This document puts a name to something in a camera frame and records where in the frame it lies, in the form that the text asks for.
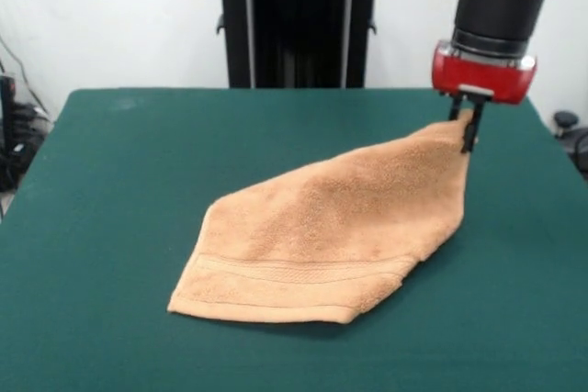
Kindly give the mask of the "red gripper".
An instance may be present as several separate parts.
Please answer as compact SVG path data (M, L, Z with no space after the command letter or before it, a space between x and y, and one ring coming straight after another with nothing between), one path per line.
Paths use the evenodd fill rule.
M462 108L463 96L482 97L500 104L519 105L527 96L537 70L537 58L524 55L518 58L492 58L453 46L440 40L432 62L432 86L451 95L449 120L456 120ZM462 153L472 153L477 140L483 102L474 104L469 123L465 127Z

